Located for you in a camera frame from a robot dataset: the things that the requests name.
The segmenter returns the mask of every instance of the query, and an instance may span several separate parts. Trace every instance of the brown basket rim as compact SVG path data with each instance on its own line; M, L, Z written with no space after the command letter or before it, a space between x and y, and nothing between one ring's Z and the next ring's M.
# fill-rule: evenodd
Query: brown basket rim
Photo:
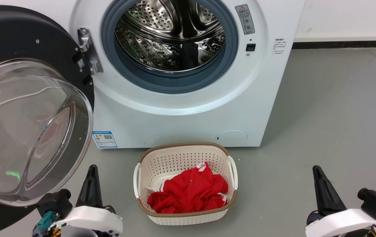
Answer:
M226 154L226 156L229 156L229 152L226 150L226 148L224 148L222 145L219 145L219 144L207 143L207 142L179 143L179 144L168 144L168 145L160 145L160 146L153 147L153 148L147 150L144 153L144 155L140 158L139 163L141 164L142 161L144 160L144 158L148 154L150 154L151 152L153 152L155 150L161 150L161 149L172 148L172 147L179 147L179 146L195 146L195 145L208 145L208 146L217 147L220 150L222 150ZM220 207L218 209L213 209L213 210L208 210L208 211L201 211L201 212L192 212L192 213L177 213L177 214L154 213L154 212L149 211L147 208L145 208L142 205L140 198L137 198L136 201L137 201L138 206L141 209L141 211L143 211L144 213L146 213L147 215L152 216L152 217L165 217L165 218L168 218L168 217L190 217L190 216L201 216L201 215L207 215L207 214L218 213L218 212L224 211L224 210L228 209L235 202L235 199L236 199L237 195L238 195L238 190L235 189L233 191L233 197L228 202L228 204L226 204L225 206Z

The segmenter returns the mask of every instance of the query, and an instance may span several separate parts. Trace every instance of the laundry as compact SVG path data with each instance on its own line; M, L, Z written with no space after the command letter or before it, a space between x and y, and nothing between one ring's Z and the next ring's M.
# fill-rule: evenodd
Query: laundry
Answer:
M148 198L157 213L191 213L223 207L228 186L205 162L166 180L159 190Z

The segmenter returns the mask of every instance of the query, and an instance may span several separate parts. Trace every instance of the white handle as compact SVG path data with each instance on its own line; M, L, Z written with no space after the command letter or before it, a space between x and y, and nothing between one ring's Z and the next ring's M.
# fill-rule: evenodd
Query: white handle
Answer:
M236 169L235 161L231 156L228 156L229 170L232 172L232 185L234 190L238 190L238 170Z
M139 195L140 195L140 192L138 190L138 187L139 187L139 179L138 179L138 174L139 174L139 166L141 165L141 163L138 163L136 166L135 166L135 170L134 170L134 180L133 180L133 183L134 183L134 193L135 193L135 197L136 198L139 198Z

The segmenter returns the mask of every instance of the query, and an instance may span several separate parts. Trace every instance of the beige plastic basket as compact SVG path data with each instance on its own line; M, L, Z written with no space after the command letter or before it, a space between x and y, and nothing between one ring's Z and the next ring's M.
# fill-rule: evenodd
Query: beige plastic basket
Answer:
M181 214L161 214L147 203L148 187L171 179L202 162L208 162L214 174L220 174L229 186L228 203L221 208ZM159 225L193 225L223 217L236 199L238 172L227 150L214 143L170 144L151 148L140 159L133 176L134 192L139 207Z

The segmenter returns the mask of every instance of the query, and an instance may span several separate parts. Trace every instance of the gray floor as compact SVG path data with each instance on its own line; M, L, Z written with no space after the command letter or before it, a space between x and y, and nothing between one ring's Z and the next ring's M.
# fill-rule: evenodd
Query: gray floor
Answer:
M303 237L316 209L313 165L322 166L348 208L361 205L361 188L376 190L376 48L292 51L262 146L229 149L239 193L219 221L170 227L150 221L132 188L143 152L98 150L92 143L65 186L71 200L88 166L97 164L103 202L124 218L124 236ZM39 219L33 212L0 236L29 236Z

